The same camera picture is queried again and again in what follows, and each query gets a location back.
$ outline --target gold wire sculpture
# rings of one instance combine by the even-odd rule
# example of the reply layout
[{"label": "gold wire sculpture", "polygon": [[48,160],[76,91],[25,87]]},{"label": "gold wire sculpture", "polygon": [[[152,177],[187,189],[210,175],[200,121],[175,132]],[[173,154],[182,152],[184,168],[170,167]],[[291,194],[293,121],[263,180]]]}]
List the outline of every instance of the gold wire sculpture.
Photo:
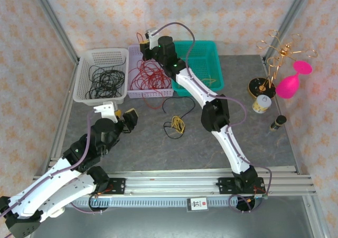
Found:
[{"label": "gold wire sculpture", "polygon": [[[300,34],[291,34],[292,41],[286,44],[280,43],[279,32],[277,30],[269,30],[268,34],[269,36],[277,39],[278,47],[273,47],[272,45],[268,45],[267,42],[265,42],[264,40],[257,41],[256,47],[259,49],[266,49],[270,47],[274,49],[278,55],[267,59],[267,64],[269,66],[268,77],[266,78],[265,82],[259,86],[259,90],[262,92],[266,91],[267,83],[269,83],[269,89],[273,85],[273,80],[277,78],[278,70],[283,65],[284,57],[288,57],[296,61],[296,59],[292,57],[293,54],[305,53],[306,56],[308,56],[309,58],[316,58],[318,56],[318,53],[313,49],[308,49],[305,51],[295,51],[295,52],[292,50],[292,46],[294,45],[294,43],[300,42],[302,40],[302,36]],[[273,72],[273,74],[271,74],[271,68],[276,68],[276,71]]]}]

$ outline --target white basket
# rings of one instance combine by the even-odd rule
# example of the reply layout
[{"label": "white basket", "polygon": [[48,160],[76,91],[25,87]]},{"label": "white basket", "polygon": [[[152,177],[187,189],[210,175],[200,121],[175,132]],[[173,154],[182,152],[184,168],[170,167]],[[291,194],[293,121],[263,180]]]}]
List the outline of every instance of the white basket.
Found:
[{"label": "white basket", "polygon": [[[90,90],[91,81],[88,75],[92,75],[97,68],[90,67],[92,65],[97,66],[115,66],[114,69],[125,73],[125,82],[122,87],[118,88],[118,92],[121,93],[121,97],[116,98],[102,98],[102,99],[86,99],[86,94]],[[80,63],[77,68],[77,75],[75,80],[75,87],[73,93],[73,99],[75,102],[83,102],[89,106],[101,105],[106,101],[113,101],[116,104],[123,103],[124,98],[127,95],[128,81],[128,68],[129,65],[129,53],[124,48],[107,48],[107,49],[95,49],[86,51],[80,58]]]},{"label": "white basket", "polygon": [[149,97],[172,97],[174,90],[173,89],[148,89],[148,90],[130,90],[130,85],[132,84],[133,79],[138,75],[138,70],[132,70],[137,67],[137,61],[142,59],[142,52],[139,50],[139,44],[133,44],[129,46],[129,77],[128,77],[128,96],[130,98],[149,98]]}]

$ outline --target yellow wire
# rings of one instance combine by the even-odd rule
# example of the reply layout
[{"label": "yellow wire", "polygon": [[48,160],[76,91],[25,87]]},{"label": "yellow wire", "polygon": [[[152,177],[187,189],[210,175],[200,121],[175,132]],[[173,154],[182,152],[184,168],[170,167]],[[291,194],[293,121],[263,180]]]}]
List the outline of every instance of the yellow wire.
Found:
[{"label": "yellow wire", "polygon": [[208,87],[210,87],[211,84],[213,84],[214,82],[216,82],[216,80],[215,80],[215,79],[212,79],[211,76],[209,76],[209,78],[203,79],[202,82],[203,82],[203,81],[208,81],[208,82],[207,82],[207,83],[209,84]]},{"label": "yellow wire", "polygon": [[185,123],[179,116],[173,116],[171,119],[171,127],[175,128],[178,133],[183,134]]}]

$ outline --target black round base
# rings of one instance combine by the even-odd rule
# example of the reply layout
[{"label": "black round base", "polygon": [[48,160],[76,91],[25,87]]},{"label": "black round base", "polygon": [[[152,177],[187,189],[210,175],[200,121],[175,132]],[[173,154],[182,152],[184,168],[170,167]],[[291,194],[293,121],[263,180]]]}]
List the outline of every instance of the black round base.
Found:
[{"label": "black round base", "polygon": [[270,98],[273,98],[276,95],[276,87],[274,84],[272,84],[271,88],[269,88],[269,83],[266,83],[264,90],[259,89],[259,87],[262,86],[265,81],[266,78],[257,77],[249,82],[248,91],[254,98],[257,98],[260,94],[264,94]]},{"label": "black round base", "polygon": [[[256,200],[255,200],[255,197],[244,197],[246,200],[250,200],[250,202],[248,202],[248,204],[250,205],[250,208],[253,209],[255,207],[255,203],[256,203]],[[245,202],[245,201],[240,201],[239,203],[237,203],[237,206],[236,208],[240,211],[243,211],[243,212],[247,212],[250,210],[248,204]]]}]

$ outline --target small bottle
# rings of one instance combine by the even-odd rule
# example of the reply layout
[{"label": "small bottle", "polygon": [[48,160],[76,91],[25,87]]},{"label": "small bottle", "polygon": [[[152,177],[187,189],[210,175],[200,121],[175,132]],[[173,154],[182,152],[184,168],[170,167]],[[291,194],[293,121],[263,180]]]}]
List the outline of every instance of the small bottle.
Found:
[{"label": "small bottle", "polygon": [[252,105],[252,109],[257,113],[264,113],[266,110],[271,106],[272,101],[270,97],[261,94],[256,99],[255,102]]},{"label": "small bottle", "polygon": [[271,131],[278,130],[279,127],[281,127],[286,122],[286,117],[283,115],[279,115],[276,120],[270,125]]}]

